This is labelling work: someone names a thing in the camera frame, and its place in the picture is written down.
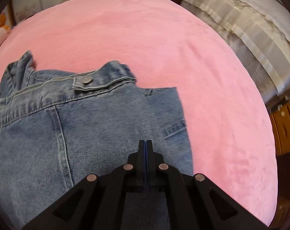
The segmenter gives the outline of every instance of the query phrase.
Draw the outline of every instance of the pink fleece cloth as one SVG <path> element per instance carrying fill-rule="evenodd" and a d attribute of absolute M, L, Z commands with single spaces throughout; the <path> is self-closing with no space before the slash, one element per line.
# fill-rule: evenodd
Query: pink fleece cloth
<path fill-rule="evenodd" d="M 194 172 L 269 225 L 277 166 L 268 113 L 239 59 L 200 19 L 170 0 L 71 0 L 12 30 L 0 47 L 0 79 L 27 50 L 37 70 L 87 72 L 118 60 L 140 87 L 176 86 Z"/>

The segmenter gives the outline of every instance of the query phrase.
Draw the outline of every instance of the wooden drawer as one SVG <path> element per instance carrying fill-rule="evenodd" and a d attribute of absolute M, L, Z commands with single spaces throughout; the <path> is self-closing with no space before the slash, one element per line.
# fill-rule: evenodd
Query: wooden drawer
<path fill-rule="evenodd" d="M 278 199 L 270 228 L 281 227 L 290 216 L 290 153 L 278 156 Z"/>
<path fill-rule="evenodd" d="M 281 155 L 281 146 L 280 146 L 280 139 L 277 131 L 277 126 L 274 120 L 274 117 L 272 114 L 269 115 L 272 123 L 272 128 L 273 128 L 273 134 L 274 134 L 274 139 L 275 139 L 275 149 L 276 149 L 276 156 Z"/>
<path fill-rule="evenodd" d="M 290 112 L 287 106 L 273 113 L 273 119 L 279 136 L 281 154 L 290 152 Z"/>

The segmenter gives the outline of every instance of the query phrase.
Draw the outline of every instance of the denim fabric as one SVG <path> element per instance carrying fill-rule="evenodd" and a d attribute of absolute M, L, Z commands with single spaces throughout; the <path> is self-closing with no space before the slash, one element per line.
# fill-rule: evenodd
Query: denim fabric
<path fill-rule="evenodd" d="M 0 213 L 10 227 L 22 228 L 86 175 L 125 164 L 139 140 L 192 174 L 176 88 L 139 88 L 117 61 L 81 74 L 31 65 L 27 52 L 0 83 Z M 122 229 L 169 229 L 165 196 L 128 194 Z"/>

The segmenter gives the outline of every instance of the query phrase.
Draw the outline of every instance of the stitching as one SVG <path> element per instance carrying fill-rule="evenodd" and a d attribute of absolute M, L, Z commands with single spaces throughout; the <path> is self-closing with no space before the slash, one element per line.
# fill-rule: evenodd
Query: stitching
<path fill-rule="evenodd" d="M 121 85 L 121 83 L 124 84 L 124 83 L 128 83 L 128 82 L 133 82 L 133 83 L 135 83 L 135 79 L 132 79 L 132 78 L 128 78 L 128 79 L 126 79 L 126 80 L 117 80 L 116 82 L 118 82 L 118 81 L 120 81 L 119 85 Z M 11 96 L 6 97 L 6 98 L 5 98 L 6 104 L 1 105 L 0 108 L 4 108 L 4 107 L 6 107 L 6 106 L 7 106 L 7 102 L 10 101 L 10 100 L 12 99 L 12 97 L 14 97 L 14 96 L 15 96 L 15 97 L 18 97 L 18 96 L 21 96 L 21 95 L 27 94 L 27 93 L 29 93 L 29 92 L 31 92 L 31 91 L 34 91 L 34 90 L 37 90 L 37 89 L 41 88 L 41 87 L 44 86 L 45 84 L 46 84 L 46 83 L 44 83 L 44 84 L 36 84 L 36 85 L 32 85 L 32 86 L 29 86 L 29 88 L 28 88 L 26 91 L 23 91 L 23 92 L 21 92 L 21 93 L 16 92 L 15 94 L 12 94 Z M 112 89 L 118 87 L 119 85 L 118 85 L 118 84 L 114 84 L 114 83 L 110 83 L 110 84 L 108 84 L 108 86 L 110 86 L 110 87 L 106 86 L 106 87 L 105 87 L 106 89 L 101 89 L 100 91 L 98 91 L 98 92 L 96 92 L 96 93 L 97 93 L 97 94 L 100 94 L 100 93 L 105 93 L 105 92 L 111 91 Z M 80 87 L 79 87 L 79 86 L 76 86 L 76 85 L 73 85 L 72 88 L 80 88 Z M 90 88 L 90 89 L 78 89 L 78 91 L 83 91 L 83 92 L 88 92 L 88 91 L 91 91 L 91 90 L 94 90 L 93 87 Z"/>
<path fill-rule="evenodd" d="M 164 136 L 164 139 L 167 139 L 183 130 L 186 129 L 186 123 L 184 120 L 181 120 L 180 122 L 178 122 L 177 124 L 163 130 L 162 134 Z"/>
<path fill-rule="evenodd" d="M 99 94 L 104 94 L 104 93 L 107 93 L 107 92 L 109 92 L 109 91 L 111 91 L 111 90 L 113 90 L 113 89 L 115 89 L 115 88 L 117 88 L 117 87 L 119 87 L 119 86 L 121 86 L 121 85 L 123 85 L 123 84 L 125 84 L 125 83 L 129 83 L 129 82 L 133 82 L 133 81 L 132 81 L 132 80 L 125 80 L 124 82 L 119 83 L 117 86 L 114 86 L 114 87 L 112 87 L 112 88 L 109 89 L 109 90 L 103 90 L 103 91 L 96 92 L 96 93 L 94 93 L 94 94 L 86 94 L 86 95 L 79 96 L 79 97 L 75 97 L 75 98 L 68 99 L 68 100 L 61 100 L 61 101 L 53 102 L 53 103 L 51 103 L 51 104 L 48 104 L 48 105 L 43 106 L 42 108 L 36 109 L 36 110 L 31 111 L 31 112 L 29 112 L 29 113 L 26 113 L 26 114 L 24 114 L 24 115 L 22 115 L 22 116 L 16 117 L 16 118 L 14 118 L 13 120 L 10 120 L 10 121 L 8 121 L 7 123 L 4 123 L 4 124 L 1 123 L 1 119 L 0 119 L 0 128 L 2 128 L 2 127 L 4 127 L 4 126 L 7 126 L 7 125 L 11 124 L 11 123 L 15 122 L 15 121 L 18 120 L 18 119 L 21 119 L 21 118 L 23 118 L 23 117 L 29 116 L 29 115 L 34 114 L 34 113 L 37 113 L 37 112 L 42 111 L 42 110 L 44 110 L 44 109 L 46 109 L 46 108 L 49 108 L 49 107 L 51 107 L 51 106 L 54 106 L 54 105 L 57 105 L 57 104 L 64 104 L 64 103 L 71 102 L 71 101 L 76 101 L 76 100 L 79 100 L 79 99 L 82 99 L 82 98 L 87 98 L 87 97 L 97 96 L 97 95 L 99 95 Z"/>
<path fill-rule="evenodd" d="M 89 75 L 89 74 L 92 74 L 92 73 L 94 73 L 96 71 L 90 71 L 90 72 L 87 72 L 87 73 L 75 73 L 75 74 L 64 76 L 64 77 L 51 77 L 51 76 L 47 76 L 47 75 L 36 74 L 35 79 L 37 81 L 46 81 L 46 80 L 51 80 L 51 79 L 55 79 L 55 78 L 74 78 L 74 77 L 77 77 L 77 76 Z"/>
<path fill-rule="evenodd" d="M 72 86 L 73 86 L 73 87 L 76 87 L 76 88 L 80 88 L 82 91 L 89 91 L 89 90 L 93 90 L 94 88 L 95 88 L 95 89 L 108 88 L 109 86 L 113 85 L 114 83 L 117 83 L 117 82 L 122 81 L 122 80 L 125 81 L 125 80 L 127 80 L 127 79 L 128 79 L 128 80 L 135 81 L 135 79 L 133 79 L 133 78 L 130 78 L 130 77 L 124 76 L 124 77 L 120 77 L 120 78 L 114 79 L 114 80 L 112 80 L 111 82 L 106 83 L 106 84 L 102 84 L 102 85 L 100 85 L 100 86 L 94 86 L 94 85 L 92 85 L 92 86 L 83 87 L 83 86 L 81 86 L 81 85 L 78 85 L 78 84 L 77 84 L 78 81 L 74 79 L 74 80 L 73 80 L 73 84 L 72 84 Z"/>
<path fill-rule="evenodd" d="M 69 167 L 68 160 L 67 160 L 66 144 L 65 144 L 65 139 L 64 139 L 61 123 L 60 123 L 60 118 L 59 118 L 59 115 L 58 115 L 58 112 L 57 112 L 57 109 L 55 106 L 50 108 L 50 113 L 52 115 L 53 122 L 55 124 L 55 131 L 57 134 L 58 148 L 59 148 L 59 152 L 60 152 L 60 161 L 61 161 L 63 172 L 64 172 L 66 186 L 67 186 L 67 189 L 71 189 L 73 187 L 73 183 L 72 183 L 72 178 L 71 178 L 70 167 Z"/>
<path fill-rule="evenodd" d="M 58 81 L 64 81 L 64 80 L 68 80 L 70 79 L 71 77 L 61 77 L 61 78 L 54 78 L 52 80 L 48 80 L 46 81 L 46 83 L 43 83 L 43 84 L 35 84 L 35 85 L 31 85 L 29 87 L 26 87 L 26 88 L 23 88 L 17 92 L 15 92 L 14 94 L 12 94 L 11 96 L 7 97 L 8 98 L 11 98 L 12 96 L 20 96 L 20 95 L 23 95 L 23 94 L 27 94 L 28 92 L 31 92 L 33 90 L 36 90 L 36 89 L 39 89 L 41 87 L 43 87 L 44 85 L 46 85 L 47 83 L 52 83 L 52 82 L 58 82 Z M 133 78 L 133 77 L 129 77 L 129 76 L 124 76 L 123 78 L 128 78 L 130 79 L 131 82 L 135 82 L 136 79 Z"/>

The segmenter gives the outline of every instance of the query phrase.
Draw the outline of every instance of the crumpled sheet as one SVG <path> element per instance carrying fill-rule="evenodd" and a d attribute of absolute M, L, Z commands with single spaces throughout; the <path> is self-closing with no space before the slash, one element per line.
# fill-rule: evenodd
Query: crumpled sheet
<path fill-rule="evenodd" d="M 27 50 L 37 70 L 87 72 L 118 60 L 142 88 L 177 87 L 194 172 L 269 225 L 277 165 L 268 113 L 234 52 L 196 16 L 170 0 L 70 0 L 11 31 L 0 79 Z"/>
<path fill-rule="evenodd" d="M 213 20 L 210 26 L 223 38 L 225 33 L 220 28 L 235 34 L 248 47 L 277 90 L 265 89 L 265 75 L 259 89 L 265 101 L 290 87 L 290 14 L 280 3 L 276 0 L 183 1 L 206 12 Z"/>

